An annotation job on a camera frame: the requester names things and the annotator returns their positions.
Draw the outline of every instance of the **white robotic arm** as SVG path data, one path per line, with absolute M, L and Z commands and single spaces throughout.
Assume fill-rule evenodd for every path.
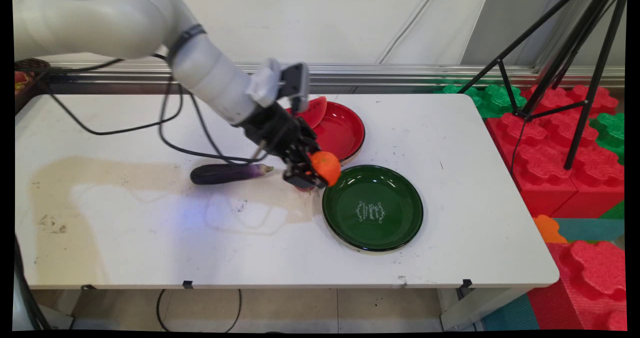
M 307 66 L 281 71 L 270 59 L 249 76 L 212 44 L 183 0 L 16 0 L 13 44 L 16 61 L 66 53 L 135 59 L 165 46 L 174 78 L 282 158 L 285 181 L 300 188 L 326 185 L 308 158 L 320 150 L 315 133 L 276 102 L 287 97 L 297 111 L 306 110 Z

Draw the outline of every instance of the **plate rim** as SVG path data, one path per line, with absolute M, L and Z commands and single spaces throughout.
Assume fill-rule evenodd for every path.
M 347 172 L 349 170 L 352 169 L 358 169 L 358 168 L 363 168 L 363 167 L 373 167 L 376 169 L 382 169 L 382 170 L 387 170 L 390 172 L 393 172 L 394 174 L 397 174 L 398 176 L 402 177 L 405 181 L 407 181 L 407 183 L 409 183 L 409 186 L 411 186 L 411 188 L 414 190 L 416 196 L 418 196 L 418 201 L 420 202 L 420 224 L 418 229 L 416 229 L 415 233 L 413 233 L 413 235 L 411 235 L 409 237 L 409 239 L 406 240 L 406 242 L 402 243 L 402 244 L 397 244 L 393 247 L 389 247 L 389 248 L 370 248 L 370 247 L 365 247 L 362 245 L 358 245 L 352 242 L 349 242 L 349 240 L 347 240 L 342 234 L 338 233 L 338 231 L 336 231 L 336 228 L 331 224 L 331 221 L 329 220 L 329 218 L 327 217 L 327 209 L 325 208 L 325 202 L 326 202 L 326 197 L 327 197 L 327 188 L 325 188 L 322 192 L 322 215 L 324 217 L 324 221 L 326 222 L 327 226 L 329 226 L 329 228 L 331 229 L 331 231 L 333 231 L 333 233 L 338 236 L 343 242 L 347 243 L 348 245 L 355 247 L 357 249 L 361 249 L 361 250 L 366 250 L 368 252 L 388 252 L 391 250 L 397 250 L 400 249 L 402 247 L 404 247 L 405 245 L 409 244 L 409 242 L 413 241 L 414 238 L 418 235 L 418 232 L 420 232 L 420 229 L 423 228 L 423 222 L 425 222 L 425 205 L 423 204 L 423 199 L 422 197 L 420 197 L 420 193 L 418 192 L 418 190 L 416 189 L 416 186 L 414 186 L 413 183 L 411 183 L 411 181 L 409 179 L 407 179 L 406 176 L 400 174 L 399 172 L 388 168 L 388 167 L 383 167 L 382 165 L 377 165 L 377 164 L 359 164 L 359 165 L 354 165 L 352 167 L 348 167 L 347 169 L 343 170 L 342 172 Z
M 349 155 L 345 156 L 345 158 L 342 158 L 342 159 L 340 160 L 340 162 L 342 163 L 342 162 L 344 162 L 344 161 L 346 161 L 346 160 L 349 160 L 349 158 L 351 158 L 351 157 L 355 156 L 355 154 L 356 154 L 356 153 L 358 153 L 358 151 L 362 148 L 362 145 L 364 144 L 364 140 L 365 140 L 365 138 L 367 137 L 367 129 L 366 129 L 366 128 L 365 128 L 365 126 L 364 126 L 364 122 L 362 121 L 362 118 L 361 118 L 361 117 L 358 115 L 358 113 L 356 113 L 353 109 L 351 109 L 351 108 L 347 107 L 347 106 L 346 106 L 346 105 L 344 105 L 344 104 L 337 103 L 336 101 L 329 101 L 329 100 L 327 100 L 327 101 L 326 101 L 326 104 L 327 104 L 327 107 L 329 107 L 329 105 L 330 105 L 330 104 L 334 104 L 334 105 L 336 105 L 336 106 L 340 106 L 340 107 L 342 107 L 342 108 L 345 108 L 345 110 L 350 111 L 351 113 L 353 113 L 353 115 L 355 115 L 355 117 L 358 119 L 358 121 L 359 121 L 360 125 L 362 126 L 362 140 L 359 142 L 358 148 L 356 148 L 356 149 L 353 151 L 353 153 L 351 153 L 351 154 L 349 154 Z M 316 127 L 317 127 L 317 126 L 319 126 L 319 125 L 322 123 L 323 119 L 325 119 L 325 117 L 322 117 L 322 119 L 320 119 L 320 123 L 318 123 L 318 124 L 316 125 Z

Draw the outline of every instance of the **orange fruit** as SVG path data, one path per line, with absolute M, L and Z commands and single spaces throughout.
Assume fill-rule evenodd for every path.
M 340 177 L 340 160 L 329 151 L 316 151 L 311 154 L 311 166 L 329 187 L 336 184 Z

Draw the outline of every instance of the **table leg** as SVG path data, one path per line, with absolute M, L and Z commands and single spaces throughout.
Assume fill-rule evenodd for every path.
M 453 304 L 450 298 L 455 293 L 455 289 L 439 290 L 442 329 L 443 331 L 461 331 L 530 290 L 531 288 L 476 288 Z
M 38 307 L 42 311 L 42 315 L 44 315 L 46 322 L 51 326 L 51 329 L 71 328 L 71 324 L 74 322 L 74 318 L 71 315 L 66 315 L 60 311 L 40 304 L 38 304 Z

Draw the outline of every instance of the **red object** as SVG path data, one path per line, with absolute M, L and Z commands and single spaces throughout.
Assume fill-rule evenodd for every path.
M 578 149 L 571 181 L 578 192 L 558 208 L 554 218 L 599 218 L 625 198 L 625 167 L 605 148 Z
M 564 162 L 563 156 L 546 144 L 518 147 L 513 180 L 532 216 L 551 217 L 578 192 Z
M 572 109 L 566 112 L 551 114 L 541 124 L 542 127 L 546 129 L 546 142 L 549 144 L 549 147 L 562 153 L 565 160 L 567 153 L 569 153 L 571 142 L 574 140 L 579 119 L 579 111 Z M 598 138 L 598 131 L 589 124 L 586 124 L 579 147 L 593 149 L 598 145 L 596 144 L 596 138 Z
M 524 90 L 522 92 L 522 97 L 525 97 L 528 101 L 535 92 L 538 85 L 533 85 L 531 88 Z M 534 114 L 543 113 L 549 110 L 553 110 L 555 108 L 560 108 L 564 106 L 568 106 L 569 104 L 574 103 L 574 101 L 567 96 L 566 90 L 562 88 L 552 89 L 548 88 L 542 99 L 538 101 L 537 107 L 535 108 Z M 547 119 L 547 116 L 537 118 L 541 122 Z
M 584 101 L 589 92 L 589 87 L 584 85 L 576 85 L 572 90 L 569 90 L 566 95 L 572 101 L 579 102 Z M 609 95 L 609 91 L 606 88 L 598 87 L 596 89 L 596 96 L 593 100 L 591 110 L 589 111 L 589 119 L 595 119 L 601 113 L 608 113 L 610 115 L 616 114 L 616 107 L 618 106 L 618 100 Z
M 14 71 L 13 82 L 13 93 L 17 97 L 20 92 L 34 83 L 34 72 Z
M 610 242 L 547 243 L 560 280 L 527 295 L 540 329 L 627 330 L 625 252 Z
M 327 111 L 327 97 L 319 96 L 316 99 L 311 99 L 308 103 L 308 107 L 302 113 L 298 113 L 306 124 L 309 125 L 309 128 L 313 129 L 315 126 L 322 121 L 322 118 L 325 116 L 325 112 Z M 286 108 L 286 112 L 291 114 L 291 108 Z
M 489 135 L 493 138 L 502 160 L 511 167 L 514 147 L 522 131 L 522 118 L 512 113 L 504 113 L 499 118 L 487 118 L 485 124 Z M 523 146 L 540 147 L 544 145 L 547 132 L 537 121 L 526 123 L 518 149 Z
M 356 154 L 364 142 L 364 124 L 358 114 L 333 101 L 327 103 L 324 117 L 313 131 L 320 149 L 333 153 L 340 162 Z
M 522 130 L 522 118 L 505 113 L 486 120 L 507 169 L 511 169 L 514 146 Z M 564 156 L 546 142 L 547 131 L 536 120 L 526 123 L 513 165 L 513 180 L 531 216 L 546 215 L 560 208 L 578 189 L 564 169 Z

